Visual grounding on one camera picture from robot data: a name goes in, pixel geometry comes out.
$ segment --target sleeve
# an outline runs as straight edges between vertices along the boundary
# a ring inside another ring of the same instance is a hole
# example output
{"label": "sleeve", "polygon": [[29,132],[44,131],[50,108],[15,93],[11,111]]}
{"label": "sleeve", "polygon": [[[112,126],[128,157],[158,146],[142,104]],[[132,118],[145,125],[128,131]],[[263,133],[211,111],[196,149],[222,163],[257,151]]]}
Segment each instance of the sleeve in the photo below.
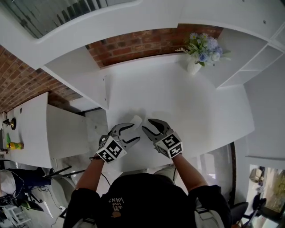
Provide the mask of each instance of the sleeve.
{"label": "sleeve", "polygon": [[100,196],[97,192],[86,188],[73,191],[68,204],[63,228],[73,228],[78,221],[90,218],[98,204]]}
{"label": "sleeve", "polygon": [[193,203],[195,203],[198,198],[203,208],[216,211],[220,215],[225,228],[231,227],[231,210],[221,194],[221,188],[219,186],[213,185],[195,188],[189,192],[188,197]]}

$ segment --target shelf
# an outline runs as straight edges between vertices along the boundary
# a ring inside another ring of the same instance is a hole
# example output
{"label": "shelf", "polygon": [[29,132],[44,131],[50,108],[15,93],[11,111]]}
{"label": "shelf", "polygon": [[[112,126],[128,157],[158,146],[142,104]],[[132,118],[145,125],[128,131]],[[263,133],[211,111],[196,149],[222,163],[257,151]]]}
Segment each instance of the shelf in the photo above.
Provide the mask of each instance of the shelf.
{"label": "shelf", "polygon": [[285,46],[285,26],[283,29],[277,34],[275,37],[275,40]]}
{"label": "shelf", "polygon": [[258,75],[260,70],[239,71],[229,78],[221,87],[241,85]]}
{"label": "shelf", "polygon": [[223,50],[231,51],[231,61],[221,60],[214,67],[207,66],[200,70],[216,88],[236,74],[267,45],[262,39],[231,29],[224,29],[218,42]]}
{"label": "shelf", "polygon": [[264,70],[272,64],[283,53],[271,46],[266,46],[257,56],[255,56],[241,71]]}

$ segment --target flower vase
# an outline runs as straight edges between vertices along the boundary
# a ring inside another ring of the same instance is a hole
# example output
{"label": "flower vase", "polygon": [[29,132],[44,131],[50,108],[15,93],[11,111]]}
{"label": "flower vase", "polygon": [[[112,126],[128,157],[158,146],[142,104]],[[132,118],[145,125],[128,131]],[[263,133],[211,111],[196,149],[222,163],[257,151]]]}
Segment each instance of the flower vase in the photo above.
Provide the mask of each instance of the flower vase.
{"label": "flower vase", "polygon": [[187,71],[190,75],[195,75],[200,70],[201,64],[197,62],[194,58],[189,60]]}

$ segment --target white table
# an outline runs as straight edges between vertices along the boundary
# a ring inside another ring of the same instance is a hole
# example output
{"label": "white table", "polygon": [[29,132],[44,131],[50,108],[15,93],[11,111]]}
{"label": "white table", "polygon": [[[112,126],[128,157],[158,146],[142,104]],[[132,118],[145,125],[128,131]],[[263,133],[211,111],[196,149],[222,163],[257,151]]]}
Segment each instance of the white table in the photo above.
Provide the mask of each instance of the white table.
{"label": "white table", "polygon": [[48,105],[48,93],[33,98],[7,113],[16,118],[16,129],[3,125],[3,145],[7,133],[15,143],[24,143],[22,150],[10,150],[6,159],[37,166],[52,167],[52,160],[88,152],[85,117]]}
{"label": "white table", "polygon": [[200,72],[191,78],[180,62],[124,64],[106,77],[109,129],[135,115],[143,123],[129,138],[141,136],[128,154],[104,166],[104,171],[131,171],[157,167],[171,160],[157,153],[141,126],[158,132],[149,118],[164,120],[179,134],[187,158],[227,145],[254,130],[247,95],[242,85],[216,89]]}

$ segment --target red brick wall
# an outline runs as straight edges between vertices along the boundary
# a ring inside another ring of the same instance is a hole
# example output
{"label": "red brick wall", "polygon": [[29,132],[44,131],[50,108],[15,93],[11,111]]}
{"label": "red brick wall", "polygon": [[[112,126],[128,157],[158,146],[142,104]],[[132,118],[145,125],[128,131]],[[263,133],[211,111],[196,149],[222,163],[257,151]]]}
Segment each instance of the red brick wall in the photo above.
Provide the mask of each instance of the red brick wall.
{"label": "red brick wall", "polygon": [[155,29],[128,33],[89,44],[89,52],[100,67],[132,59],[175,53],[186,47],[190,33],[207,33],[218,38],[223,28],[179,24],[177,28]]}
{"label": "red brick wall", "polygon": [[0,113],[49,92],[49,104],[57,106],[81,95],[42,69],[34,70],[0,46]]}

